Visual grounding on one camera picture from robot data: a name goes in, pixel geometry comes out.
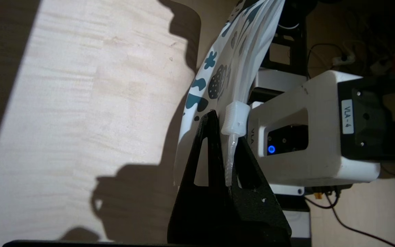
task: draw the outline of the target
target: blue led light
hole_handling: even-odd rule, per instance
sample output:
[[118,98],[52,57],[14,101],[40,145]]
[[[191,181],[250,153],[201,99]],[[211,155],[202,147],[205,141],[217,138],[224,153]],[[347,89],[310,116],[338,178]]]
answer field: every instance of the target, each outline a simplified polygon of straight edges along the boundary
[[268,152],[269,152],[269,153],[275,153],[275,147],[272,146],[272,145],[269,146],[269,147],[268,147]]

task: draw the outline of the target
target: printed plastic bag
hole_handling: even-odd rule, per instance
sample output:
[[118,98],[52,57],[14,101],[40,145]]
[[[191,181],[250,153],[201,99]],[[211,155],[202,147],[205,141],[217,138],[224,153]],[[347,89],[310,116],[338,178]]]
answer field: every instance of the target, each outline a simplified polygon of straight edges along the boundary
[[199,120],[212,109],[222,125],[225,180],[231,185],[237,139],[246,133],[248,92],[275,35],[283,5],[284,0],[239,1],[210,48],[185,102],[174,166],[176,185],[182,180]]

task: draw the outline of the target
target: black triangular holder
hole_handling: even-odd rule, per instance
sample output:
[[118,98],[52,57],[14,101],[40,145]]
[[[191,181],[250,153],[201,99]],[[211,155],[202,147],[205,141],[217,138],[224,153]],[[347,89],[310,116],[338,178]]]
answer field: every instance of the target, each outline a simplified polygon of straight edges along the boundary
[[[194,184],[205,138],[207,187]],[[225,186],[217,113],[212,110],[205,114],[199,122],[171,213],[168,243],[290,246],[290,235],[291,228],[245,137],[239,138],[237,144],[232,186]]]

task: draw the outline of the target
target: wooden table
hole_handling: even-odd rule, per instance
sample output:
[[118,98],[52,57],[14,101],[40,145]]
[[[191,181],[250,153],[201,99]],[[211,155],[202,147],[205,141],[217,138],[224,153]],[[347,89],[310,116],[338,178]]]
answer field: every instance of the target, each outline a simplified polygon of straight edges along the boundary
[[0,0],[0,246],[166,242],[199,31],[170,0]]

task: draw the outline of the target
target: label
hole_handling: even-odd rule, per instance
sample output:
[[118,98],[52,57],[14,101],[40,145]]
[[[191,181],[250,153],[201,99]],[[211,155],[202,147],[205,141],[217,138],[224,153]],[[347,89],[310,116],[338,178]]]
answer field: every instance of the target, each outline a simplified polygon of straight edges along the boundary
[[342,108],[342,133],[354,133],[355,127],[353,125],[353,100],[343,100],[341,101],[340,105]]

